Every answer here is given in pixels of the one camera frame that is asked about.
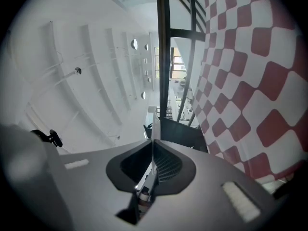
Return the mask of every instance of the checkered pattern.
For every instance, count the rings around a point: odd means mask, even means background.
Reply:
[[[307,157],[307,48],[279,0],[205,0],[193,109],[209,152],[265,183]]]

